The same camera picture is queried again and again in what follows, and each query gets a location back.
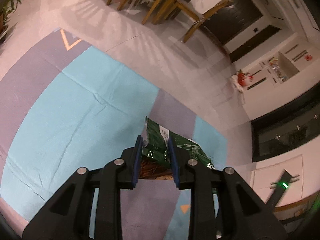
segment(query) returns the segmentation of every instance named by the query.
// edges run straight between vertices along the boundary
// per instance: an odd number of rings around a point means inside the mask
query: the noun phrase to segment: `potted plant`
[[[22,0],[5,0],[0,8],[0,43],[4,42],[8,32],[9,14],[15,12]]]

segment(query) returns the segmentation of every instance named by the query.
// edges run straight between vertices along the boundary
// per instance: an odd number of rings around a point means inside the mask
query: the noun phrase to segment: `floor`
[[[33,45],[57,27],[93,44],[172,94],[228,139],[227,165],[249,180],[252,139],[230,61],[200,31],[181,42],[191,21],[180,13],[161,25],[141,25],[138,6],[117,11],[117,0],[23,0],[0,46],[0,80]]]

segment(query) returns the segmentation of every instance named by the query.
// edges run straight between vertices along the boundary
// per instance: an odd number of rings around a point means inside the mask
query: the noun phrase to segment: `black device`
[[[22,239],[91,239],[90,213],[94,190],[99,187],[94,239],[121,240],[120,189],[133,189],[137,184],[141,151],[142,137],[138,136],[134,147],[125,149],[121,158],[103,168],[79,168],[30,221]],[[311,239],[300,237],[303,230],[295,238],[288,238],[273,215],[286,189],[283,184],[288,185],[293,178],[288,172],[284,172],[265,204],[233,168],[209,169],[190,159],[172,138],[168,151],[176,186],[180,190],[191,189],[188,240],[216,239],[213,188],[219,199],[221,240]]]

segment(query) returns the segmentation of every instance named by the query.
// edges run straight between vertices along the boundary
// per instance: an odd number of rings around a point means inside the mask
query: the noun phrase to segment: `black frame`
[[[278,109],[265,114],[261,117],[258,117],[251,121],[251,130],[252,130],[252,162],[263,161],[278,155],[283,154],[283,152],[279,154],[268,154],[260,156],[259,152],[259,135],[258,131],[269,127],[279,121],[282,120],[291,120],[293,119],[300,111],[300,109],[309,106],[310,108],[320,102],[320,82],[316,84],[314,87],[309,89],[307,92],[287,103],[284,106],[279,107]],[[308,137],[306,141],[302,143],[305,144],[308,141],[315,138],[317,135],[313,137]]]

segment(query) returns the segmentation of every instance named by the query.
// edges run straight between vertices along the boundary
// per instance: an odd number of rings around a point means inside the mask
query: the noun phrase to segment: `cabinet door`
[[[270,188],[272,186],[271,184],[277,182],[280,179],[284,169],[288,171],[292,176],[299,175],[299,181],[289,184],[289,187],[286,190],[282,200],[278,203],[278,206],[287,205],[301,199],[303,185],[303,168],[302,155],[299,155],[295,158],[287,160],[286,162],[254,171],[252,188],[264,202],[273,192],[273,189]]]

